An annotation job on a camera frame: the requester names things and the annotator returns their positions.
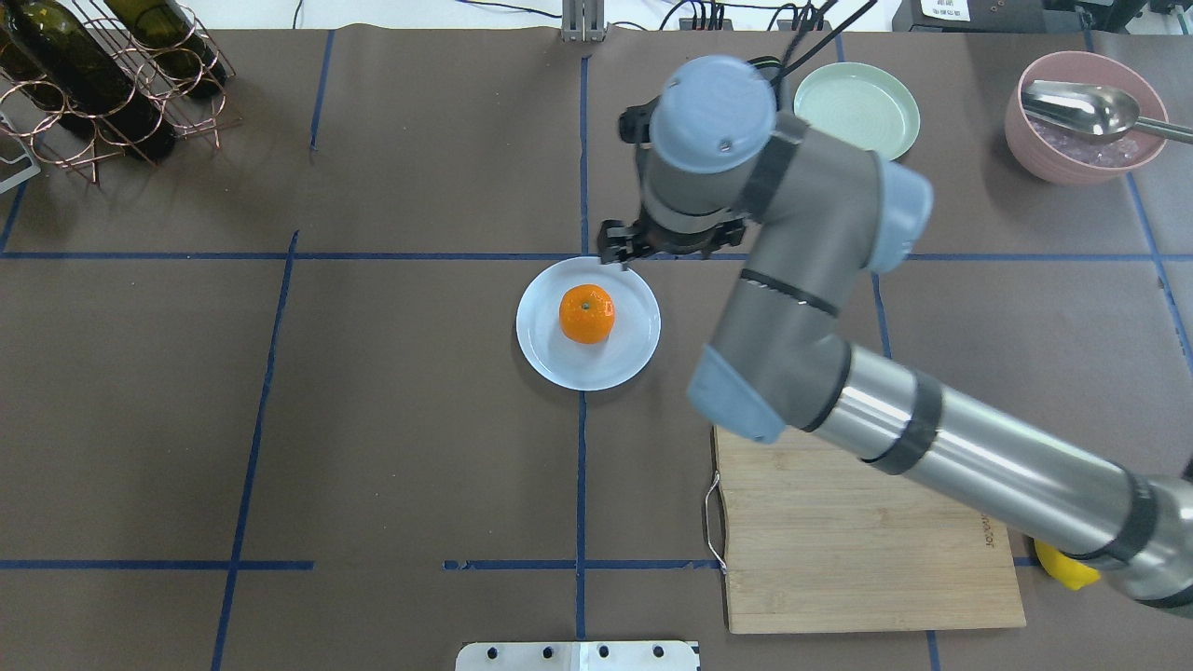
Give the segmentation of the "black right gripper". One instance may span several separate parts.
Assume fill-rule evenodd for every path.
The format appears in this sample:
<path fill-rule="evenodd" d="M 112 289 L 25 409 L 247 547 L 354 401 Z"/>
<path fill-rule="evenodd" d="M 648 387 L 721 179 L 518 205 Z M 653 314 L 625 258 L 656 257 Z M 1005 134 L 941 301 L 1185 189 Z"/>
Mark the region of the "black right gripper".
<path fill-rule="evenodd" d="M 633 222 L 604 220 L 596 232 L 596 256 L 602 265 L 622 265 L 648 256 L 668 253 L 686 256 L 698 253 L 707 259 L 723 247 L 742 244 L 747 228 L 746 220 L 733 213 L 715 213 L 711 224 L 696 232 L 675 232 L 662 226 L 647 209 L 647 196 L 651 191 L 647 184 L 649 150 L 644 144 L 651 140 L 651 116 L 656 103 L 632 105 L 618 118 L 618 135 L 622 142 L 633 144 L 633 164 L 639 187 L 639 213 Z"/>

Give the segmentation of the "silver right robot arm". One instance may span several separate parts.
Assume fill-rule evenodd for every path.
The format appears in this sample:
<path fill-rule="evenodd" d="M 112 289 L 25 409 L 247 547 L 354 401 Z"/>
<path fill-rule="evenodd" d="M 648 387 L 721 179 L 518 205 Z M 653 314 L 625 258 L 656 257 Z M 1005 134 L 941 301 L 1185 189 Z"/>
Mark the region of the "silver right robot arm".
<path fill-rule="evenodd" d="M 760 233 L 690 382 L 712 424 L 769 445 L 793 427 L 991 515 L 1189 617 L 1189 476 L 1146 476 L 858 347 L 837 322 L 860 276 L 911 253 L 931 183 L 797 117 L 775 68 L 681 64 L 622 111 L 639 213 L 602 222 L 604 264 L 713 252 Z"/>

